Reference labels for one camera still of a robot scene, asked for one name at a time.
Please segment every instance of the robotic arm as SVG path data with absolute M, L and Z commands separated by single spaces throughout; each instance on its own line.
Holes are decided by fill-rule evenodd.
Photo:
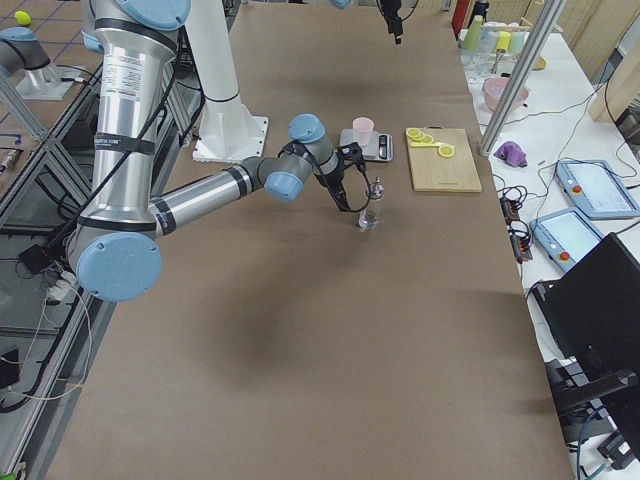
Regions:
M 31 30 L 11 27 L 0 31 L 0 75 L 24 69 L 31 86 L 44 90 L 62 82 L 56 66 Z
M 402 0 L 380 0 L 379 3 L 380 12 L 387 22 L 387 29 L 396 41 L 396 45 L 402 43 L 403 29 L 402 18 L 398 15 L 398 10 L 402 7 Z
M 66 252 L 80 285 L 103 300 L 129 300 L 153 286 L 162 268 L 156 237 L 260 188 L 291 202 L 314 171 L 344 197 L 344 164 L 322 123 L 304 114 L 292 121 L 292 142 L 278 158 L 247 158 L 150 201 L 162 70 L 174 56 L 189 5 L 189 0 L 93 2 L 95 36 L 104 48 L 93 193 Z

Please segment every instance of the aluminum rail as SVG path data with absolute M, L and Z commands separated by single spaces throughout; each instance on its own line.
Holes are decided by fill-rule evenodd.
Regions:
M 546 0 L 540 11 L 540 16 L 529 33 L 529 38 L 525 44 L 522 56 L 516 63 L 509 82 L 505 87 L 500 102 L 487 125 L 487 129 L 480 140 L 478 151 L 480 155 L 487 157 L 491 152 L 494 143 L 498 139 L 504 124 L 507 121 L 511 107 L 513 106 L 520 89 L 524 86 L 533 65 L 535 64 L 544 44 L 556 24 L 566 0 Z

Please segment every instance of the cable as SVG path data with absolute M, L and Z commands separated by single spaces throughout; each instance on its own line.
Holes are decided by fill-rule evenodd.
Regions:
M 586 442 L 586 439 L 584 439 L 584 435 L 587 432 L 587 426 L 589 425 L 589 422 L 591 422 L 595 418 L 597 413 L 600 410 L 603 410 L 604 408 L 605 408 L 604 405 L 601 405 L 598 408 L 596 408 L 593 412 L 591 412 L 589 414 L 589 416 L 586 418 L 586 420 L 584 421 L 584 423 L 582 424 L 582 427 L 580 428 L 580 434 L 578 435 L 578 446 L 576 448 L 576 476 L 577 476 L 577 480 L 580 480 L 580 477 L 582 476 L 582 471 L 580 470 L 580 450 L 582 449 L 582 444 L 584 442 Z
M 611 119 L 611 122 L 615 125 L 616 124 L 616 119 L 613 118 L 613 114 L 611 113 L 611 109 L 609 108 L 609 100 L 607 99 L 607 93 L 609 91 L 609 82 L 606 83 L 605 87 L 604 87 L 604 105 L 607 109 L 607 113 L 609 114 L 609 118 Z M 625 140 L 615 151 L 615 156 L 618 160 L 620 160 L 622 163 L 624 163 L 627 167 L 631 168 L 631 170 L 633 170 L 633 175 L 631 175 L 631 177 L 635 177 L 638 174 L 638 171 L 632 166 L 629 165 L 627 162 L 625 162 L 624 160 L 622 160 L 622 158 L 620 158 L 620 155 L 618 155 L 618 153 L 620 152 L 620 149 L 627 144 L 627 141 Z
M 86 73 L 87 75 L 89 75 L 89 80 L 96 76 L 95 73 L 91 73 L 89 70 L 85 70 L 84 68 L 80 68 L 80 67 L 75 67 L 73 65 L 62 65 L 60 63 L 57 63 L 56 66 L 61 68 L 71 68 L 73 70 L 78 70 L 79 72 Z
M 572 108 L 579 107 L 580 105 L 583 105 L 585 102 L 588 102 L 588 101 L 591 99 L 591 97 L 593 97 L 596 93 L 598 93 L 598 90 L 600 90 L 600 89 L 602 88 L 602 86 L 603 86 L 603 85 L 604 85 L 604 84 L 600 84 L 600 85 L 598 85 L 598 87 L 596 87 L 596 89 L 593 91 L 593 93 L 590 93 L 590 94 L 589 94 L 589 96 L 587 96 L 587 98 L 585 98 L 585 99 L 584 99 L 584 100 L 582 100 L 581 102 L 579 102 L 579 103 L 575 103 L 575 104 L 573 104 L 573 105 L 569 105 L 568 107 L 565 107 L 565 108 L 563 108 L 562 110 L 558 110 L 558 111 L 543 111 L 543 112 L 529 113 L 529 114 L 525 115 L 525 116 L 524 116 L 524 117 L 522 117 L 522 118 L 517 118 L 517 119 L 515 119 L 515 120 L 511 120 L 511 121 L 509 121 L 509 122 L 506 122 L 506 123 L 505 123 L 505 125 L 511 125 L 512 123 L 522 122 L 523 120 L 526 120 L 526 119 L 528 119 L 528 118 L 531 118 L 531 117 L 538 117 L 538 116 L 540 116 L 540 115 L 555 115 L 555 114 L 558 114 L 558 115 L 559 115 L 559 114 L 565 113 L 565 112 L 567 112 L 567 111 L 571 110 Z M 479 125 L 480 125 L 481 127 L 486 127 L 486 126 L 487 126 L 487 125 L 486 125 L 486 124 L 484 124 L 484 123 L 480 123 Z
M 47 307 L 47 296 L 45 295 L 44 299 L 42 300 L 42 310 L 40 311 L 40 318 L 38 319 L 38 325 L 36 326 L 36 331 L 33 334 L 33 338 L 31 339 L 31 343 L 29 344 L 29 348 L 27 349 L 27 354 L 24 356 L 24 360 L 21 360 L 19 362 L 14 362 L 0 355 L 0 361 L 3 361 L 5 363 L 10 363 L 11 365 L 23 365 L 29 361 L 29 355 L 31 354 L 31 349 L 33 348 L 33 344 L 35 343 L 36 339 L 38 338 L 38 334 L 40 333 L 42 320 L 46 316 L 45 315 L 46 307 Z
M 13 270 L 16 273 L 16 277 L 21 278 L 22 280 L 31 280 L 32 278 L 35 277 L 35 275 L 21 275 L 20 272 L 18 272 L 18 265 L 24 265 L 24 262 L 22 260 L 16 262 L 15 266 L 13 267 Z
M 547 168 L 551 168 L 553 167 L 553 175 L 551 175 L 551 179 L 549 180 L 549 183 L 547 184 L 544 179 L 542 178 L 541 172 L 543 170 L 546 170 Z M 536 224 L 533 227 L 533 230 L 531 231 L 531 234 L 535 234 L 536 229 L 538 228 L 538 225 L 540 224 L 540 222 L 538 222 L 537 220 L 540 218 L 540 211 L 542 210 L 542 207 L 544 206 L 544 204 L 547 201 L 547 198 L 549 198 L 549 189 L 551 188 L 551 184 L 553 183 L 553 179 L 556 178 L 556 175 L 558 174 L 558 162 L 554 162 L 551 165 L 546 165 L 544 167 L 540 167 L 538 169 L 538 171 L 536 172 L 536 175 L 538 176 L 538 178 L 540 179 L 540 181 L 542 182 L 542 184 L 544 185 L 544 194 L 540 195 L 539 198 L 542 199 L 542 202 L 540 202 L 540 205 L 538 205 L 538 208 L 536 210 L 536 216 L 535 216 L 535 220 L 536 220 Z
M 582 112 L 582 115 L 580 115 L 580 118 L 578 119 L 578 121 L 576 122 L 576 124 L 573 126 L 573 130 L 571 131 L 571 135 L 569 136 L 569 138 L 567 139 L 566 143 L 564 144 L 564 146 L 560 149 L 560 153 L 558 153 L 558 160 L 560 160 L 562 158 L 562 154 L 564 153 L 564 151 L 566 150 L 566 148 L 569 146 L 569 144 L 571 143 L 571 140 L 573 140 L 573 137 L 576 135 L 576 132 L 578 131 L 578 125 L 580 125 L 580 122 L 582 122 L 582 120 L 584 119 L 584 117 L 587 116 L 587 112 L 589 111 L 589 103 L 587 102 L 587 105 L 584 109 L 584 111 Z
M 498 189 L 498 191 L 504 189 L 507 186 L 507 182 L 500 175 L 496 175 L 495 173 L 492 173 L 491 175 L 493 175 L 495 178 L 497 178 L 498 180 L 500 180 L 502 182 L 502 188 Z
M 184 87 L 188 90 L 193 90 L 196 92 L 200 92 L 202 93 L 202 88 L 201 87 L 192 87 L 191 85 L 187 85 L 186 83 L 182 83 L 182 82 L 176 82 L 177 85 L 180 85 L 181 87 Z
M 140 130 L 140 133 L 136 137 L 135 142 L 134 142 L 134 148 L 132 150 L 128 150 L 128 151 L 124 152 L 124 154 L 122 155 L 120 160 L 118 160 L 118 162 L 114 165 L 114 167 L 111 169 L 111 171 L 105 176 L 104 180 L 102 180 L 100 185 L 98 185 L 96 187 L 96 189 L 91 193 L 91 195 L 89 195 L 89 198 L 87 198 L 87 200 L 85 200 L 85 202 L 80 206 L 78 211 L 69 220 L 67 220 L 65 222 L 65 224 L 62 226 L 60 231 L 53 237 L 53 239 L 50 242 L 47 243 L 47 248 L 51 249 L 52 247 L 56 246 L 58 244 L 58 242 L 64 240 L 64 238 L 69 234 L 69 230 L 71 230 L 71 228 L 73 228 L 75 226 L 75 223 L 77 222 L 78 218 L 80 218 L 80 215 L 82 214 L 84 209 L 87 208 L 89 206 L 89 204 L 104 189 L 104 187 L 107 185 L 107 183 L 109 183 L 111 178 L 118 172 L 118 170 L 120 170 L 120 168 L 122 167 L 124 162 L 127 160 L 127 158 L 129 158 L 129 156 L 134 152 L 134 150 L 137 150 L 138 146 L 142 142 L 142 138 L 146 135 L 147 131 L 149 130 L 149 128 L 151 128 L 151 125 L 153 125 L 153 122 L 156 120 L 156 117 L 160 114 L 160 112 L 164 108 L 164 104 L 167 101 L 167 98 L 169 97 L 169 92 L 171 92 L 171 88 L 173 87 L 173 83 L 175 82 L 175 79 L 176 79 L 176 73 L 175 73 L 175 70 L 174 70 L 173 75 L 171 76 L 171 80 L 169 80 L 169 84 L 167 85 L 167 88 L 165 89 L 164 93 L 162 94 L 162 98 L 160 99 L 160 102 L 158 103 L 158 106 L 149 115 L 149 117 L 147 118 L 146 122 L 142 126 L 142 129 Z
M 416 7 L 418 6 L 418 0 L 416 0 L 416 3 L 413 5 L 413 7 L 411 8 L 411 11 L 407 14 L 406 17 L 402 18 L 401 20 L 404 22 L 405 20 L 408 20 L 409 17 L 411 17 L 411 15 L 413 15 L 413 12 L 416 11 Z
M 49 190 L 49 188 L 44 184 L 44 182 L 42 182 L 42 180 L 40 180 L 38 177 L 36 177 L 34 179 L 34 182 L 40 187 L 40 189 L 44 192 L 44 194 L 49 198 L 49 200 L 51 200 L 53 203 L 55 203 L 57 205 L 56 211 L 58 213 L 58 216 L 60 218 L 62 218 L 62 220 L 69 220 L 70 217 L 68 217 L 67 215 L 64 215 L 62 213 L 62 210 L 66 210 L 68 213 L 70 213 L 71 215 L 73 215 L 73 213 L 75 212 L 75 210 L 70 207 L 69 205 L 64 203 L 64 199 L 66 197 L 68 197 L 69 195 L 67 193 L 65 193 L 62 198 L 58 199 L 53 192 L 51 192 L 51 190 Z
M 327 190 L 329 191 L 329 194 L 331 195 L 331 198 L 333 199 L 333 201 L 335 202 L 336 205 L 338 205 L 338 208 L 346 213 L 360 213 L 363 210 L 365 210 L 368 206 L 369 203 L 371 203 L 371 182 L 369 181 L 369 177 L 367 176 L 367 171 L 365 169 L 360 169 L 358 168 L 358 171 L 362 174 L 362 176 L 364 177 L 364 181 L 367 184 L 367 200 L 365 201 L 364 205 L 358 209 L 352 209 L 349 208 L 348 206 L 344 205 L 342 203 L 342 200 L 340 200 L 336 194 L 333 192 L 333 190 L 331 190 L 331 188 L 329 187 L 329 181 L 327 180 L 326 175 L 324 174 L 324 172 L 322 171 L 322 168 L 320 168 L 320 164 L 318 163 L 318 161 L 315 159 L 315 157 L 313 155 L 310 156 L 311 161 L 313 163 L 313 166 L 316 170 L 318 170 L 320 172 L 320 178 L 322 178 L 322 181 L 324 182 L 324 184 L 327 186 Z M 349 165 L 345 165 L 344 170 L 346 170 L 347 168 L 351 167 L 355 165 L 354 163 L 350 163 Z
M 78 388 L 81 388 L 82 386 L 84 386 L 84 383 L 86 382 L 87 376 L 89 374 L 89 362 L 91 360 L 91 351 L 93 349 L 93 337 L 91 336 L 91 316 L 89 315 L 89 309 L 87 308 L 87 304 L 84 301 L 84 298 L 82 298 L 82 295 L 80 295 L 78 290 L 73 288 L 73 286 L 71 286 L 71 291 L 74 293 L 74 295 L 80 301 L 80 304 L 82 305 L 82 309 L 84 310 L 85 318 L 87 320 L 87 342 L 88 342 L 88 346 L 87 346 L 87 356 L 85 358 L 84 368 L 82 370 L 82 379 L 78 383 L 74 384 L 66 392 L 61 393 L 60 395 L 53 396 L 53 397 L 37 397 L 37 396 L 30 395 L 30 394 L 27 394 L 27 393 L 22 393 L 22 392 L 11 392 L 11 393 L 15 393 L 16 395 L 20 395 L 23 398 L 27 398 L 27 399 L 31 399 L 31 400 L 43 400 L 43 401 L 47 401 L 48 402 L 48 401 L 51 401 L 51 400 L 59 400 L 62 397 L 66 397 L 67 395 L 69 395 L 73 391 L 75 391 Z
M 31 386 L 31 388 L 27 391 L 27 392 L 23 392 L 25 395 L 29 395 L 29 396 L 33 396 L 38 387 L 40 386 L 40 383 L 42 382 L 42 379 L 44 377 L 44 373 L 45 370 L 47 369 L 49 362 L 51 361 L 54 353 L 56 352 L 56 349 L 58 348 L 58 346 L 60 345 L 61 339 L 62 339 L 62 335 L 66 329 L 69 327 L 71 320 L 73 319 L 73 312 L 75 311 L 75 304 L 71 304 L 72 305 L 72 309 L 70 310 L 70 312 L 68 313 L 64 324 L 60 327 L 56 327 L 58 329 L 58 334 L 55 336 L 53 343 L 51 344 L 49 351 L 47 352 L 47 354 L 45 355 L 45 357 L 42 360 L 38 360 L 37 363 L 40 365 L 40 368 L 38 370 L 36 379 L 33 382 L 33 385 Z M 30 398 L 22 395 L 22 399 L 12 405 L 9 406 L 3 406 L 4 401 L 6 400 L 6 398 L 0 400 L 0 414 L 3 413 L 11 413 L 14 412 L 16 410 L 18 410 L 19 408 L 21 408 L 23 405 L 25 405 Z
M 626 142 L 624 142 L 622 145 L 620 145 L 620 146 L 616 149 L 616 152 L 618 152 L 618 151 L 619 151 L 623 146 L 625 146 L 625 145 L 626 145 Z M 638 171 L 633 167 L 633 165 L 629 165 L 627 162 L 625 162 L 624 160 L 622 160 L 620 157 L 618 157 L 618 160 L 620 160 L 623 164 L 625 164 L 627 167 L 629 167 L 631 170 L 633 170 L 633 173 L 632 173 L 632 174 L 629 174 L 629 175 L 621 175 L 621 174 L 619 174 L 619 173 L 615 172 L 614 170 L 612 170 L 612 169 L 610 169 L 610 168 L 607 168 L 607 166 L 606 166 L 606 165 L 601 165 L 601 164 L 599 164 L 599 163 L 595 163 L 595 162 L 597 162 L 597 161 L 598 161 L 598 160 L 596 160 L 596 159 L 593 159 L 593 160 L 583 160 L 583 159 L 573 158 L 573 157 L 562 157 L 562 158 L 560 158 L 559 160 L 571 160 L 571 161 L 573 161 L 573 162 L 577 162 L 577 163 L 586 163 L 586 164 L 589 164 L 589 165 L 594 165 L 594 166 L 596 166 L 596 167 L 600 167 L 600 168 L 601 168 L 601 169 L 603 169 L 605 172 L 610 173 L 610 174 L 611 174 L 611 175 L 613 175 L 614 177 L 618 177 L 618 178 L 621 178 L 621 179 L 625 179 L 625 178 L 634 178 L 634 177 L 638 174 Z
M 529 287 L 529 290 L 527 290 L 527 294 L 524 296 L 525 300 L 528 300 L 529 296 L 533 293 L 533 290 L 543 283 L 544 280 L 537 280 L 536 282 L 534 282 L 534 284 Z
M 509 193 L 514 191 L 518 193 L 518 197 L 510 198 Z M 524 185 L 513 185 L 510 187 L 505 186 L 497 190 L 497 193 L 502 195 L 501 198 L 515 202 L 515 206 L 518 210 L 522 208 L 522 206 L 524 205 L 524 202 L 527 200 L 528 197 L 542 198 L 542 196 L 538 195 L 537 193 L 529 192 L 529 190 L 527 190 L 527 187 L 525 187 Z
M 628 232 L 629 230 L 631 230 L 632 228 L 637 227 L 638 225 L 640 225 L 640 220 L 638 220 L 635 223 L 632 223 L 631 225 L 629 225 L 628 227 L 623 228 L 622 230 L 618 230 L 616 233 L 616 235 L 620 235 L 621 233 L 625 233 Z

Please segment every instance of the bottle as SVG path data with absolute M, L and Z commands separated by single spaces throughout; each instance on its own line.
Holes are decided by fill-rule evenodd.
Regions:
M 376 177 L 376 181 L 369 187 L 369 191 L 365 192 L 369 197 L 369 205 L 360 212 L 358 224 L 360 228 L 372 230 L 380 223 L 382 214 L 382 196 L 384 195 L 384 187 L 380 177 Z
M 475 52 L 476 48 L 478 48 L 478 42 L 480 41 L 480 33 L 482 33 L 482 17 L 476 15 L 469 26 L 464 40 L 462 40 L 462 50 L 469 53 Z

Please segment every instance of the cutting board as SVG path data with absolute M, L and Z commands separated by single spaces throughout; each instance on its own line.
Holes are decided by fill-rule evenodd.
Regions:
M 452 158 L 442 158 L 437 148 L 409 146 L 409 164 L 416 192 L 481 192 L 476 164 L 471 155 L 467 134 L 459 128 L 421 128 L 436 142 L 456 147 Z

